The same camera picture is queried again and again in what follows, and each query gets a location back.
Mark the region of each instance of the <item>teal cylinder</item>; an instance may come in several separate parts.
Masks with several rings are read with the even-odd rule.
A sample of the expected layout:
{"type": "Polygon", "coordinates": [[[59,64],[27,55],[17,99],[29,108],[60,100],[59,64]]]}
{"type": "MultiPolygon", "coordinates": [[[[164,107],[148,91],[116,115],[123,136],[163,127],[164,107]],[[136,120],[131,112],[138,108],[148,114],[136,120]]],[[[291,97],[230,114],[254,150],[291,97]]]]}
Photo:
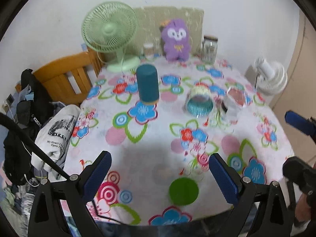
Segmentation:
{"type": "Polygon", "coordinates": [[[143,64],[136,70],[139,98],[142,103],[155,104],[159,100],[158,73],[155,66],[143,64]]]}

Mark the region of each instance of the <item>fan stand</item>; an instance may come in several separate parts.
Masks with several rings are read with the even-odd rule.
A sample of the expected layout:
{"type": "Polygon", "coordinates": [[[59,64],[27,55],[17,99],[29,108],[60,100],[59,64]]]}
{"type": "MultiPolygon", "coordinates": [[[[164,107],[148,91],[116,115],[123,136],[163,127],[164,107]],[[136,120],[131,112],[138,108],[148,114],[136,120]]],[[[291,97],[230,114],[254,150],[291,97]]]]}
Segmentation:
{"type": "Polygon", "coordinates": [[[123,48],[116,51],[116,59],[110,61],[107,70],[113,73],[125,72],[140,65],[140,58],[135,55],[124,55],[123,48]]]}

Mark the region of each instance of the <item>dark green circle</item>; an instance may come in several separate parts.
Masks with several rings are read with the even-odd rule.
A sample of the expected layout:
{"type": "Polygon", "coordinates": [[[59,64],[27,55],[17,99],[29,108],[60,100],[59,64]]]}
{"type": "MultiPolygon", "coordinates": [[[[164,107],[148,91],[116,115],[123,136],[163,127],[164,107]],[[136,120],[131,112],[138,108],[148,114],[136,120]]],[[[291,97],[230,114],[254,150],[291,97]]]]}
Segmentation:
{"type": "Polygon", "coordinates": [[[178,178],[171,183],[169,196],[174,205],[189,205],[198,197],[198,185],[190,178],[178,178]]]}

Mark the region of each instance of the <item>stuffed animal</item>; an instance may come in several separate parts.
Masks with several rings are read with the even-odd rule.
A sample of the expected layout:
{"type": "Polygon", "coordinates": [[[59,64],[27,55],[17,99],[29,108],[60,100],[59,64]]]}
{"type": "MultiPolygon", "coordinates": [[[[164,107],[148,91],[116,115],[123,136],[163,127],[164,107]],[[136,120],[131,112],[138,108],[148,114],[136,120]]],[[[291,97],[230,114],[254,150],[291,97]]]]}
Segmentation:
{"type": "Polygon", "coordinates": [[[170,20],[162,30],[161,38],[165,41],[163,50],[167,61],[180,59],[187,61],[190,56],[189,31],[182,19],[170,20]]]}

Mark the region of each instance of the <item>screw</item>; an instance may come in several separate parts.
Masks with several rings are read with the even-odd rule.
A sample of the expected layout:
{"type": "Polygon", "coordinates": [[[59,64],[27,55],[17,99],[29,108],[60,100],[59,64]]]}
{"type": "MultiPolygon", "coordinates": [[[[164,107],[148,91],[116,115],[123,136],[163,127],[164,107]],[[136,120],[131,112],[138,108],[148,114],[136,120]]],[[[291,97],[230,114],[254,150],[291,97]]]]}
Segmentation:
{"type": "Polygon", "coordinates": [[[279,187],[279,186],[280,186],[279,182],[277,182],[277,181],[273,181],[273,182],[272,182],[272,185],[273,185],[274,187],[279,187]]]}
{"type": "Polygon", "coordinates": [[[40,181],[41,184],[47,184],[47,182],[48,182],[47,178],[43,178],[43,179],[40,181]]]}
{"type": "Polygon", "coordinates": [[[69,179],[72,180],[72,181],[75,181],[75,180],[78,179],[78,175],[73,174],[73,175],[71,175],[71,176],[69,177],[69,179]]]}
{"type": "Polygon", "coordinates": [[[242,180],[243,180],[245,183],[250,183],[250,182],[251,182],[250,178],[247,177],[247,176],[244,176],[244,177],[242,178],[242,180]]]}

